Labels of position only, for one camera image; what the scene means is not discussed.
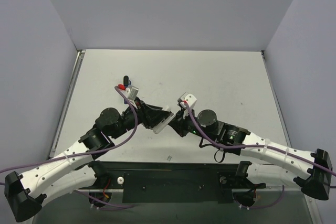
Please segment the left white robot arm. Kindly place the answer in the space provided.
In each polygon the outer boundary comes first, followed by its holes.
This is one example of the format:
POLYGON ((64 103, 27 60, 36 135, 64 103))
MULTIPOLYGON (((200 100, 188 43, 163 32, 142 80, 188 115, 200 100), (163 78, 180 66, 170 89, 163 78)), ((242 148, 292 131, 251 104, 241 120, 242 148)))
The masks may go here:
POLYGON ((127 132, 135 134, 137 126, 160 131, 172 119, 170 109, 148 105, 136 99, 122 113, 104 109, 93 127, 65 151, 44 163, 29 165, 18 173, 15 168, 5 177, 4 195, 17 222, 36 215, 54 198, 76 189, 94 185, 104 187, 107 173, 97 170, 92 162, 106 152, 118 148, 113 143, 127 132))

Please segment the white stapler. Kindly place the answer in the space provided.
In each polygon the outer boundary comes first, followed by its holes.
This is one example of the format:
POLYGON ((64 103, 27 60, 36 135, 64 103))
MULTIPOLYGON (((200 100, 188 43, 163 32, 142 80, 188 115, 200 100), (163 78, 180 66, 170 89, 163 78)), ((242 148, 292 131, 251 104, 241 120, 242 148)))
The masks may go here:
POLYGON ((167 118, 162 120, 152 129, 154 134, 159 134, 175 118, 175 114, 171 112, 171 108, 169 106, 165 106, 162 110, 168 112, 169 114, 167 118))

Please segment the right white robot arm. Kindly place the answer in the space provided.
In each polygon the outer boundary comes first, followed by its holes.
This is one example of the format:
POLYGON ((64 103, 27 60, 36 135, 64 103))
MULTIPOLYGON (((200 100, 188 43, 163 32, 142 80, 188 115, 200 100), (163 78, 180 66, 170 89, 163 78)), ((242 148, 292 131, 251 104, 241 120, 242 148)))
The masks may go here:
POLYGON ((218 120, 212 110, 203 110, 198 116, 183 110, 169 123, 175 132, 185 137, 192 133, 207 140, 209 146, 224 154, 232 153, 264 161, 265 165, 250 164, 235 173, 235 182, 241 187, 253 184, 278 184, 298 187, 305 195, 328 200, 331 177, 334 174, 329 153, 320 148, 314 152, 302 151, 272 142, 255 133, 218 120))

